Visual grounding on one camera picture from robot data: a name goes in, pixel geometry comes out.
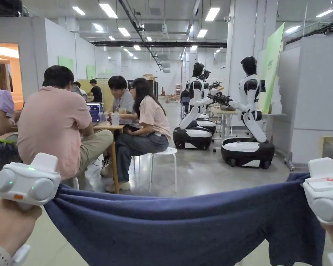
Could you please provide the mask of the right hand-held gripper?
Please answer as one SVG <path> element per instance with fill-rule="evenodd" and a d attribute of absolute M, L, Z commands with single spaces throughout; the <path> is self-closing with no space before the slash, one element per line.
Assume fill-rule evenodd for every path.
<path fill-rule="evenodd" d="M 319 222 L 333 224 L 333 159 L 311 160 L 308 168 L 310 178 L 303 182 L 308 205 Z"/>

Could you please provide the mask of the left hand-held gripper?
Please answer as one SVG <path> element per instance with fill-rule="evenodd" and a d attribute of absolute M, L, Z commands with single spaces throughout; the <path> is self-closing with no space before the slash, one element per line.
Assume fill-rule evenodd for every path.
<path fill-rule="evenodd" d="M 14 201 L 23 211 L 51 201 L 61 176 L 57 157 L 38 153 L 30 165 L 11 162 L 0 171 L 0 198 Z"/>

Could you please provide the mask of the person's left hand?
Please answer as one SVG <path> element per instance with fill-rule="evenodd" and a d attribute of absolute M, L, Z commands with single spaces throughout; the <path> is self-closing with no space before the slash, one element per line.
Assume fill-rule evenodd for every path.
<path fill-rule="evenodd" d="M 14 255 L 28 240 L 41 215 L 41 207 L 23 211 L 15 202 L 0 199 L 0 247 Z"/>

